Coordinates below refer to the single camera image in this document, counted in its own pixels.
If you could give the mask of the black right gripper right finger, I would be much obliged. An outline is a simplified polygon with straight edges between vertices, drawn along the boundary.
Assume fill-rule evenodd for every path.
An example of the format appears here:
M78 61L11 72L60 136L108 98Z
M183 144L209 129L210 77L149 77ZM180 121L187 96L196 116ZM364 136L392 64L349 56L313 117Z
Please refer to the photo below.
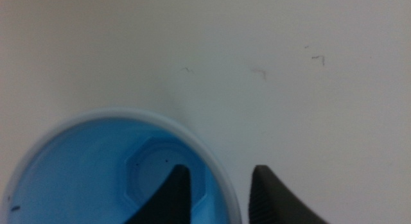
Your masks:
M252 173L250 224L321 224L326 221L307 207L266 165Z

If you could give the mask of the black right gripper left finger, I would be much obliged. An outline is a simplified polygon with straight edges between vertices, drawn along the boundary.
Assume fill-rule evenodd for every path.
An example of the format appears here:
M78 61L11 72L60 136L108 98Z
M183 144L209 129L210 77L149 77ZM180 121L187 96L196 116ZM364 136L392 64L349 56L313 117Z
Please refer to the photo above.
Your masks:
M190 224L191 175L181 164L173 167L153 196L126 224Z

